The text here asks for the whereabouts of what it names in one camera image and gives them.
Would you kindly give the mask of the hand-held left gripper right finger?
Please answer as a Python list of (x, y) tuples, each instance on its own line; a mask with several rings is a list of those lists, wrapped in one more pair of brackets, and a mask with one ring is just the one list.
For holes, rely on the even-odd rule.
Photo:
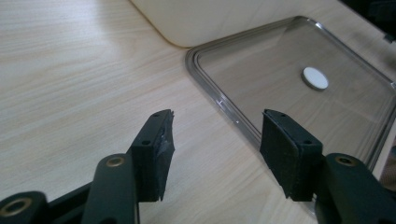
[(287, 198), (310, 202), (314, 195), (322, 143), (294, 119), (279, 111), (262, 113), (260, 153)]

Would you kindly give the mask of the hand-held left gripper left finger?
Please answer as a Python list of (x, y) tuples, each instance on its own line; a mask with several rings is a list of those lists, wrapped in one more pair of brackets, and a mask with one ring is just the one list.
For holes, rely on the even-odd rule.
[(127, 151), (133, 159), (136, 195), (140, 203), (163, 199), (175, 152), (173, 120), (171, 109), (152, 114)]

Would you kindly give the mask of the clear square glass lid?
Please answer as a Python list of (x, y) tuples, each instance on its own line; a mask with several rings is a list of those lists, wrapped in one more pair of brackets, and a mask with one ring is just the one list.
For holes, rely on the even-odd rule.
[(262, 113), (272, 109), (313, 134), (325, 154), (374, 169), (396, 119), (396, 82), (307, 17), (197, 46), (185, 64), (255, 148)]

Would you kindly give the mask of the cream rounded container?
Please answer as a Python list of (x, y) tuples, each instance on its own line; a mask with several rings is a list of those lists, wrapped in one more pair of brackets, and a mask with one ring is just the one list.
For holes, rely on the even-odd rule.
[(293, 16), (314, 17), (338, 0), (131, 0), (168, 42), (194, 47)]

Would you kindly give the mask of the dark object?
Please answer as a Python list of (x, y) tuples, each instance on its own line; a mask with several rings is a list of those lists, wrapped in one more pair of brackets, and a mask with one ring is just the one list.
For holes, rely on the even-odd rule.
[(396, 0), (340, 0), (396, 43)]

